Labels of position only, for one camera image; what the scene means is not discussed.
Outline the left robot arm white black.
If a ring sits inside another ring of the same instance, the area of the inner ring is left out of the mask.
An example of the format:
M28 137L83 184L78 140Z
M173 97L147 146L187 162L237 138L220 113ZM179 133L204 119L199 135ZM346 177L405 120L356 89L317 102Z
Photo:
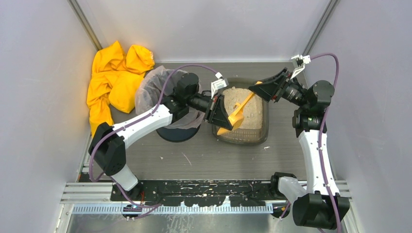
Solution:
M126 164L126 150L130 145L162 127L169 126L189 113L190 108L203 112L204 121L231 130L232 124L224 107L224 96L217 91L228 86L220 73L212 82L211 95L199 93L199 78L194 73L184 74L169 95L161 94L160 104L143 114L113 126L100 124L89 147L89 154L124 191L139 193L141 184Z

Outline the orange plastic litter scoop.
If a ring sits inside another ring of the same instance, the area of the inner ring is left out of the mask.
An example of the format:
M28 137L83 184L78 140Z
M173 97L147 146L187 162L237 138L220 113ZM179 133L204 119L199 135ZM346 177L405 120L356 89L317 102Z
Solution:
M247 79L231 79L223 89L224 106L233 129L218 128L217 136L226 136L238 130L261 130L263 128L263 100L248 90L254 82Z

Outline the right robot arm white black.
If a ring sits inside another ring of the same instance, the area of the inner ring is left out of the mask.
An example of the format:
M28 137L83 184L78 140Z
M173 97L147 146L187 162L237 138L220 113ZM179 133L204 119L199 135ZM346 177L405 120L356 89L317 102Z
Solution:
M273 192L286 198L295 225L340 233L350 203L335 183L327 150L326 116L335 93L333 84L319 80L305 88L284 68L248 89L266 102L285 99L298 106L292 127L304 155L306 185L291 173L276 172L271 177Z

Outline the dark translucent litter box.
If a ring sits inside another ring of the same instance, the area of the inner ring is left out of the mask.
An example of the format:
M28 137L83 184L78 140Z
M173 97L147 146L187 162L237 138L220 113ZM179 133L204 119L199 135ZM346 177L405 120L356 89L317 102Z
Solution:
M224 106L230 115L237 109L237 104L242 104L251 94L248 87L256 81L249 78L228 78L229 86L219 90L224 95ZM243 108L244 120L240 127L227 133L218 135L219 127L212 126L212 135L216 139L242 145L258 145L266 141L269 131L268 103L254 95Z

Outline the black trash bin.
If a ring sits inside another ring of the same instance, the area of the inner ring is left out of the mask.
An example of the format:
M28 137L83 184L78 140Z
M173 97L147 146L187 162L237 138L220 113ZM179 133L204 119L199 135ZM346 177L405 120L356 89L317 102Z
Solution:
M157 134L164 140L173 142L173 143L181 143L190 140L193 138L199 131L200 126L196 128L189 128L189 129L168 129L165 127L159 128L156 130Z

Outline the translucent trash bag liner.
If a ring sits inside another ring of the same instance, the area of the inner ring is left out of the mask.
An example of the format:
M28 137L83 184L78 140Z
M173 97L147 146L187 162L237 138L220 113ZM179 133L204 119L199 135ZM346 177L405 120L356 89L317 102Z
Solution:
M172 69L166 69L164 66L159 66L146 74L135 93L135 112L137 115L143 114L157 104L163 85L166 85L164 95L168 96L172 94L173 88L177 85L182 76L186 74L186 71L178 70L167 81L166 78L172 72ZM165 128L196 128L202 124L204 115L203 112L190 107L188 114Z

